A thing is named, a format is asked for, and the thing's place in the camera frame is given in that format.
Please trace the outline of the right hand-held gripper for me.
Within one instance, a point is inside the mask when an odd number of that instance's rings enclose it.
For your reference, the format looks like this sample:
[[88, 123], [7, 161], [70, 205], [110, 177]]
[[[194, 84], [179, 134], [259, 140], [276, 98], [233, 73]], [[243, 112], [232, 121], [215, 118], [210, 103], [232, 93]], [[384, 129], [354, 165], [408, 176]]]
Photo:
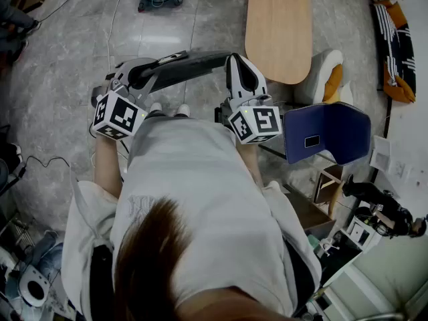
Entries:
[[[226, 86], [232, 98], [227, 121], [241, 144], [266, 142], [282, 133], [280, 111], [267, 94], [263, 74], [238, 53], [226, 60]], [[242, 98], [244, 90], [253, 96]]]

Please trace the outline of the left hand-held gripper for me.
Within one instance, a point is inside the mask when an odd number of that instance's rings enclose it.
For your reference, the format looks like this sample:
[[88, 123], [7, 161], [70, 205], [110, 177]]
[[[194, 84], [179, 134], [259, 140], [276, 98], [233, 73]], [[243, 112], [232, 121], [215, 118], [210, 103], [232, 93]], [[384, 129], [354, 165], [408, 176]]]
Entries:
[[158, 66], [158, 60], [152, 58], [136, 58], [117, 66], [106, 93], [96, 96], [92, 130], [113, 140], [134, 136], [148, 115], [142, 108], [158, 79], [158, 74], [149, 72]]

